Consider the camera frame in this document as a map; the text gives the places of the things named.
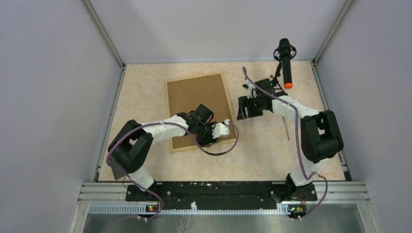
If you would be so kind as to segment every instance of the purple cable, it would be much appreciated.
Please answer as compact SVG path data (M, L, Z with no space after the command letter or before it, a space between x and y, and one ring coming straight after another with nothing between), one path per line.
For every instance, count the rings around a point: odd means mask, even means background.
M278 100L286 105L289 105L290 107L292 107L295 110L295 136L296 136L296 149L297 149L297 157L299 159L299 165L300 168L302 169L303 172L303 176L305 177L305 179L308 181L312 178L312 176L314 176L315 174L318 175L318 177L324 179L325 181L325 193L323 194L322 198L319 200L319 202L315 205L315 207L309 212L307 213L305 216L303 216L301 219L304 219L305 217L309 216L315 209L318 208L318 206L324 201L325 197L326 197L326 193L327 193L327 179L326 177L316 173L316 172L312 172L311 174L309 174L309 176L306 175L305 172L305 167L303 166L303 160L302 160L302 153L300 151L300 143L299 143L299 110L297 109L297 107L289 102L287 102L286 100L283 100L279 97L276 97L272 94L270 94L269 92L263 90L260 86L256 85L250 78L249 76L247 76L247 72L246 72L246 67L242 67L243 73L245 74L245 80L249 81L253 86L255 86L256 89L258 89L259 91L261 91L262 93L264 93L265 95L269 96L270 98L274 99L274 100Z
M206 153L206 154L208 154L208 155L214 155L214 156L218 156L218 155L223 155L223 154L229 153L230 151L233 150L233 148L235 148L235 146L237 145L237 143L238 143L238 141L239 141L239 130L238 130L237 126L236 126L232 121L230 121L229 123L230 123L230 125L233 126L233 128L235 128L235 131L236 131L236 141L235 141L235 143L233 144L233 146L232 146L230 149L228 149L228 150L225 151L225 152L221 152L221 153L211 153L211 152L206 151L205 149L203 149L203 148L199 145L199 143L196 141L196 138L194 137L194 135L193 135L188 129L186 129L184 126L182 126L182 125L180 125L180 124L177 124L177 123L173 123L173 122L163 122L164 125L173 125L173 126L177 126L177 127L180 127L180 128L182 128L182 129L184 129L184 130L188 133L188 135L191 137L191 139L196 143L196 145L199 147L199 149L200 149L201 151L203 151L204 153ZM112 167L112 165L110 164L110 161L109 161L109 160L110 160L110 157L112 156L112 153L113 153L113 151L115 150L115 148L117 148L127 137L129 137L131 134L133 134L134 132L136 132L136 131L138 131L138 130L140 130L140 129L143 129L143 128L145 128L145 127L150 127L150 126L156 126L156 125L162 125L162 123L161 123L161 122L155 122L155 123L149 123L149 124L141 125L141 126L139 126L139 127L136 127L136 128L134 128L134 129L132 129L131 131L127 132L119 141L117 141L117 142L114 144L114 146L112 147L112 149L111 149L111 150L109 151L109 153L107 154L107 157L106 157L106 163L107 163L107 165L109 165L109 167ZM148 193L152 194L152 195L155 196L157 199L159 199L159 201L160 201L160 203L161 203L159 210L156 212L156 214L154 214L153 216L151 216L151 217L148 218L147 220L149 221L149 220L155 218L157 215L159 215L159 213L163 210L163 206L164 206L164 201L163 201L163 199L162 199L158 194L156 194L155 192L153 192L153 191L151 191L151 190L149 190L149 189L147 189L147 188L142 187L140 184L138 184L136 181L134 181L134 180L126 173L126 171L124 171L124 170L121 169L120 167L114 167L114 169L120 171L120 172L123 173L125 176L127 176L127 177L132 181L132 183L133 183L134 185L136 185L138 188L144 190L145 192L148 192ZM132 217L138 217L138 216L125 216L125 217L122 217L122 218L120 218L119 220L117 220L111 227L107 228L107 229L104 230L103 232L106 232L106 231L110 230L112 227L114 227L115 225L117 225L119 222L121 222L121 221L123 221L123 220L125 220L125 219L128 219L128 218L132 218Z

